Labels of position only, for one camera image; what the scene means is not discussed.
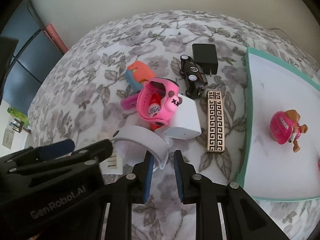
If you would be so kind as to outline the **orange blue toy knife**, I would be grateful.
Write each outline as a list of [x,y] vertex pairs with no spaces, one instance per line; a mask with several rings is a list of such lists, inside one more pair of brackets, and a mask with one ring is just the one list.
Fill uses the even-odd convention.
[[125,71],[125,79],[134,92],[140,92],[146,81],[150,81],[156,75],[150,67],[142,61],[135,61]]

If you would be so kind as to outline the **black usb charger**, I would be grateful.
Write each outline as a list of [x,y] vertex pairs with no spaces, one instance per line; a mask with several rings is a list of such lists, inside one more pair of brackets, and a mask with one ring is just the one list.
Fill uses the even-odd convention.
[[194,43],[192,44],[193,57],[204,74],[216,75],[218,70],[218,59],[216,46],[214,44]]

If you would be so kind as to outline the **teal rimmed white tray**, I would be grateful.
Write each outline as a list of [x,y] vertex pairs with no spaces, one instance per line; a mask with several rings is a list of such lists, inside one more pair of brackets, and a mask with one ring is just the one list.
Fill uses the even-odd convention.
[[319,85],[296,67],[249,47],[246,155],[236,181],[253,198],[319,198]]

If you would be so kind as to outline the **pink brown puppy toy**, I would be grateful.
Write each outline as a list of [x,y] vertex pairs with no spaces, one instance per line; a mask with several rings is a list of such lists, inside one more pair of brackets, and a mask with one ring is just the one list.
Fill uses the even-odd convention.
[[293,152],[300,150],[298,139],[308,131],[306,124],[300,125],[300,114],[295,109],[277,111],[271,118],[270,130],[274,141],[283,145],[293,144]]

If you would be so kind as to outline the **dark blue cabinet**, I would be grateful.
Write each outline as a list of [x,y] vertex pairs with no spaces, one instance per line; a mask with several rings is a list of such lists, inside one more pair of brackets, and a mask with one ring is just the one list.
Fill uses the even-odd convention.
[[44,23],[31,0],[21,2],[1,35],[18,41],[9,65],[3,99],[27,115],[37,91],[62,53],[45,32]]

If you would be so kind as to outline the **pink rolled mat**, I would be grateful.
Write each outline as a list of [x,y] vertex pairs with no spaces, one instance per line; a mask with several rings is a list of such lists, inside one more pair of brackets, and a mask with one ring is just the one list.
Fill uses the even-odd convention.
[[66,47],[65,43],[58,35],[52,24],[49,24],[44,28],[44,33],[49,37],[49,39],[59,49],[59,51],[61,51],[62,54],[67,53],[68,48]]

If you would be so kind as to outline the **black gold patterned lighter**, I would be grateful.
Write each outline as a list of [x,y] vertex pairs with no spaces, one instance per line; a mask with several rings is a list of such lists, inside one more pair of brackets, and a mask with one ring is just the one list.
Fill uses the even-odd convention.
[[207,92],[207,118],[207,152],[221,154],[225,151],[225,121],[220,91]]

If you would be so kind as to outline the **white charger block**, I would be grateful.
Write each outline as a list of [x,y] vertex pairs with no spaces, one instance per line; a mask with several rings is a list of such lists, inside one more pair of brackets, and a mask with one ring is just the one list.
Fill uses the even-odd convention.
[[182,103],[169,120],[168,126],[162,128],[161,133],[174,139],[194,139],[202,133],[196,102],[185,95],[178,96],[182,99]]

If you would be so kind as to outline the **pink kids smartwatch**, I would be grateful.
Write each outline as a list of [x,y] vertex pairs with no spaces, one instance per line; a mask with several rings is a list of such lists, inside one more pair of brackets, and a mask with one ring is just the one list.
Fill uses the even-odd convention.
[[137,113],[152,131],[167,126],[182,98],[179,85],[170,79],[154,77],[144,83],[137,99]]

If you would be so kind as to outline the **black toy car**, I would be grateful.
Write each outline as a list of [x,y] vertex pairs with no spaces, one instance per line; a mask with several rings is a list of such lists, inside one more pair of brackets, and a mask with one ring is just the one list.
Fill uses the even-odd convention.
[[200,98],[207,88],[208,82],[200,66],[188,55],[181,55],[180,75],[185,80],[186,96],[191,99]]

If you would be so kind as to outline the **pink translucent lighter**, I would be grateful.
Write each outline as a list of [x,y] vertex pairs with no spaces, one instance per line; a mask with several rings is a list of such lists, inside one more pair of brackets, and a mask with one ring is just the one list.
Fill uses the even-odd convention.
[[130,109],[136,108],[138,96],[139,96],[139,93],[136,93],[121,100],[120,104],[123,107],[123,109],[130,110]]

